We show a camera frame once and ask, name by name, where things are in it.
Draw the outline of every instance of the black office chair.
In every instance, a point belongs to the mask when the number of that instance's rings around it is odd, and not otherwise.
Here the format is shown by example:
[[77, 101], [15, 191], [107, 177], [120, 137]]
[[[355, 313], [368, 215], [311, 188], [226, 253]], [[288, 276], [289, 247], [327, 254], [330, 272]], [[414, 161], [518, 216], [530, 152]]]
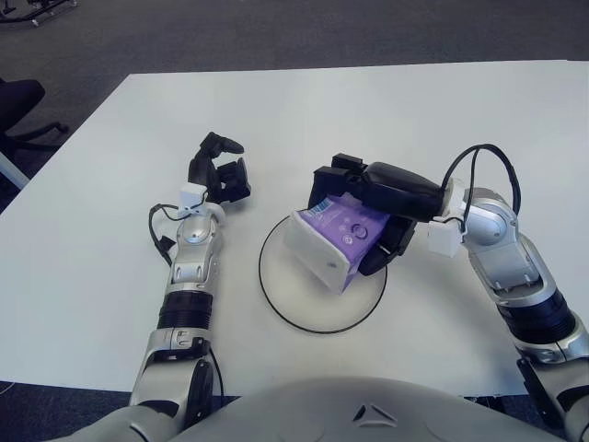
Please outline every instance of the black office chair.
[[21, 21], [30, 21], [35, 27], [38, 27], [40, 22], [37, 17], [44, 14], [54, 16], [53, 9], [59, 5], [69, 2], [71, 7], [77, 6], [77, 0], [27, 0], [33, 6], [33, 9], [19, 17], [9, 16], [17, 9], [10, 6], [8, 0], [4, 0], [4, 8], [0, 9], [0, 24], [2, 23], [19, 23]]
[[65, 134], [69, 128], [59, 122], [52, 122], [46, 126], [17, 136], [8, 136], [6, 131], [23, 119], [37, 106], [45, 95], [45, 89], [36, 80], [4, 81], [0, 78], [0, 152], [8, 159], [14, 161], [19, 149], [41, 152], [54, 152], [61, 145], [38, 145], [30, 143], [30, 140], [57, 129]]

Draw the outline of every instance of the black cable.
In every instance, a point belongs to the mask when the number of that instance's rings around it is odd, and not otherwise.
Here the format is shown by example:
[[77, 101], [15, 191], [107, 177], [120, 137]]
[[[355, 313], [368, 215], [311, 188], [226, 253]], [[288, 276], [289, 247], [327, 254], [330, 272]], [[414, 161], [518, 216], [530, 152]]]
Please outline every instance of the black cable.
[[261, 278], [261, 255], [264, 252], [264, 248], [266, 247], [266, 243], [268, 242], [268, 239], [270, 239], [272, 233], [274, 233], [274, 231], [278, 228], [278, 226], [280, 224], [282, 224], [284, 221], [286, 221], [288, 219], [288, 216], [285, 216], [283, 219], [281, 219], [270, 231], [270, 233], [268, 234], [268, 236], [266, 236], [266, 239], [264, 239], [264, 243], [261, 246], [261, 250], [260, 250], [260, 256], [258, 258], [258, 278], [260, 279], [260, 287], [261, 287], [261, 291], [264, 294], [264, 297], [266, 298], [266, 300], [268, 301], [268, 304], [270, 305], [271, 309], [274, 310], [274, 312], [280, 317], [281, 320], [283, 320], [284, 322], [286, 322], [287, 324], [295, 327], [298, 330], [302, 330], [303, 332], [307, 332], [307, 333], [313, 333], [313, 334], [336, 334], [336, 333], [341, 333], [341, 332], [346, 332], [350, 329], [353, 329], [354, 327], [356, 327], [357, 325], [360, 325], [362, 322], [364, 322], [365, 320], [368, 319], [368, 317], [372, 314], [373, 311], [375, 311], [376, 307], [378, 307], [378, 304], [380, 304], [380, 300], [383, 298], [383, 295], [385, 294], [385, 287], [387, 287], [387, 279], [388, 279], [388, 269], [385, 266], [385, 282], [383, 283], [383, 288], [380, 291], [380, 295], [378, 295], [378, 299], [376, 300], [375, 304], [372, 306], [372, 308], [370, 308], [370, 310], [368, 311], [368, 313], [366, 313], [362, 318], [360, 318], [359, 320], [357, 320], [354, 324], [348, 325], [346, 327], [342, 327], [340, 329], [336, 329], [336, 330], [326, 330], [326, 331], [322, 331], [322, 330], [314, 330], [314, 329], [309, 329], [307, 327], [304, 327], [302, 325], [299, 325], [291, 320], [289, 320], [288, 318], [286, 318], [279, 309], [276, 308], [276, 306], [274, 306], [272, 304], [272, 301], [270, 301], [270, 297], [268, 297], [268, 294], [266, 293], [266, 288], [264, 287], [264, 283], [262, 282], [262, 278]]
[[[193, 205], [191, 207], [191, 210], [192, 209], [196, 209], [197, 207], [200, 207], [201, 205], [204, 204], [204, 202], [206, 200], [206, 196], [205, 195], [208, 195], [208, 192], [205, 192], [203, 194], [202, 201], [200, 203], [198, 203], [198, 204]], [[149, 226], [149, 236], [154, 241], [154, 245], [156, 246], [157, 251], [159, 251], [159, 254], [162, 256], [162, 258], [164, 258], [164, 261], [166, 261], [166, 264], [169, 267], [171, 267], [172, 266], [172, 259], [167, 254], [167, 250], [165, 250], [162, 247], [162, 243], [161, 243], [161, 241], [159, 239], [157, 239], [156, 232], [154, 231], [154, 215], [156, 214], [157, 211], [161, 210], [162, 212], [164, 212], [164, 215], [166, 215], [167, 219], [169, 219], [170, 221], [182, 221], [183, 219], [186, 219], [189, 216], [191, 216], [191, 214], [187, 214], [187, 215], [181, 216], [180, 218], [174, 218], [173, 216], [170, 216], [170, 214], [167, 212], [166, 208], [178, 210], [178, 206], [177, 205], [173, 205], [173, 204], [156, 204], [151, 209], [149, 209], [149, 217], [148, 217], [147, 224]]]
[[[441, 186], [442, 192], [445, 192], [446, 188], [448, 187], [448, 182], [450, 181], [450, 177], [452, 176], [452, 173], [456, 169], [456, 166], [458, 166], [458, 163], [460, 163], [460, 161], [462, 161], [464, 159], [464, 157], [466, 157], [471, 152], [475, 152], [475, 155], [477, 155], [477, 153], [480, 150], [488, 150], [489, 152], [492, 152], [496, 157], [498, 157], [501, 160], [501, 162], [505, 166], [505, 169], [507, 170], [507, 175], [509, 176], [509, 181], [511, 182], [511, 185], [512, 185], [512, 194], [513, 194], [512, 195], [513, 196], [512, 208], [513, 208], [516, 215], [519, 214], [519, 209], [522, 205], [522, 191], [519, 186], [519, 180], [517, 179], [517, 175], [515, 174], [514, 166], [512, 166], [512, 163], [509, 161], [509, 158], [496, 145], [474, 145], [472, 147], [469, 147], [467, 150], [462, 152], [458, 157], [456, 157], [456, 159], [450, 165], [450, 168], [448, 168], [448, 171], [444, 175], [444, 179], [442, 180], [442, 186]], [[471, 164], [470, 170], [471, 170], [471, 177], [473, 177], [474, 176], [474, 162]]]
[[458, 218], [456, 216], [450, 216], [449, 218], [446, 218], [444, 221], [442, 221], [442, 224], [449, 223], [450, 221], [458, 221], [458, 223], [460, 223], [461, 232], [464, 232], [466, 230], [466, 224], [464, 222], [464, 219]]
[[472, 156], [472, 161], [470, 162], [470, 184], [468, 186], [468, 198], [467, 198], [467, 206], [464, 209], [464, 214], [462, 215], [462, 232], [467, 231], [467, 218], [468, 213], [470, 212], [470, 206], [472, 205], [472, 195], [475, 190], [475, 167], [477, 165], [477, 156], [479, 155], [480, 149], [475, 150], [475, 153]]
[[217, 372], [217, 377], [219, 378], [219, 389], [221, 390], [221, 408], [225, 407], [225, 389], [223, 388], [223, 376], [221, 376], [221, 369], [219, 368], [219, 363], [217, 362], [217, 358], [214, 357], [213, 347], [209, 347], [209, 353], [211, 354], [211, 358], [213, 359], [214, 369]]

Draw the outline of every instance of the white cable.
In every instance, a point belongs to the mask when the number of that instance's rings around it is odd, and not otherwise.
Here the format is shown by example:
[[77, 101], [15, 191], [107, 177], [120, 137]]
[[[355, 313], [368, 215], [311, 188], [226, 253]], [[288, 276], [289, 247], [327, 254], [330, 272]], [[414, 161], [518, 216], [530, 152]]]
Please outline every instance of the white cable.
[[6, 393], [7, 391], [9, 391], [10, 389], [12, 389], [15, 386], [16, 382], [13, 382], [12, 384], [10, 384], [8, 387], [6, 387], [5, 389], [3, 389], [2, 391], [0, 391], [0, 396], [2, 396], [4, 393]]

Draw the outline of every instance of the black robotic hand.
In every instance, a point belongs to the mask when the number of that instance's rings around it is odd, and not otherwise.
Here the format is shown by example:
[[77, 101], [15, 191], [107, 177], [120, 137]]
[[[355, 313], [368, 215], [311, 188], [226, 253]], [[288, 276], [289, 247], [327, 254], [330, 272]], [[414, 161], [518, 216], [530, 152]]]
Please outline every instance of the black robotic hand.
[[189, 166], [188, 181], [205, 186], [208, 189], [207, 201], [210, 203], [232, 203], [250, 194], [243, 158], [215, 168], [213, 158], [219, 157], [223, 152], [243, 154], [244, 148], [229, 138], [210, 132]]
[[366, 165], [360, 158], [338, 154], [331, 167], [315, 171], [308, 208], [326, 196], [349, 192], [367, 207], [390, 214], [379, 241], [366, 253], [359, 272], [373, 274], [409, 245], [417, 222], [429, 222], [440, 215], [444, 192], [424, 177], [386, 163]]

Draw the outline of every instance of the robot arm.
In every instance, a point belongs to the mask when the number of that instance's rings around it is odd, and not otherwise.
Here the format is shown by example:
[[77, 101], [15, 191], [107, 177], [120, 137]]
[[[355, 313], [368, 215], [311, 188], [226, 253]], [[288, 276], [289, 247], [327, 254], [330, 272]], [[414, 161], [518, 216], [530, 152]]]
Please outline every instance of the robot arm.
[[417, 222], [430, 222], [430, 240], [441, 239], [433, 250], [452, 255], [462, 243], [512, 334], [522, 356], [517, 365], [542, 417], [550, 426], [566, 426], [570, 440], [589, 439], [589, 334], [583, 323], [567, 307], [534, 244], [519, 233], [517, 215], [501, 196], [474, 189], [465, 223], [464, 189], [448, 189], [403, 169], [339, 154], [331, 167], [315, 172], [309, 207], [328, 194], [349, 192], [391, 214], [361, 262], [364, 275], [402, 255]]
[[[208, 361], [209, 325], [225, 222], [218, 204], [250, 193], [243, 159], [216, 168], [213, 158], [222, 152], [243, 151], [238, 143], [214, 133], [202, 142], [191, 161], [188, 183], [180, 191], [181, 223], [173, 261], [167, 251], [174, 241], [157, 239], [153, 234], [157, 249], [170, 263], [170, 272], [157, 328], [149, 336], [130, 406], [64, 438], [64, 442], [163, 442], [211, 413], [214, 371]], [[150, 218], [161, 206], [152, 209]]]
[[525, 386], [547, 425], [589, 437], [589, 334], [569, 310], [517, 216], [497, 194], [475, 189], [464, 246], [507, 324]]

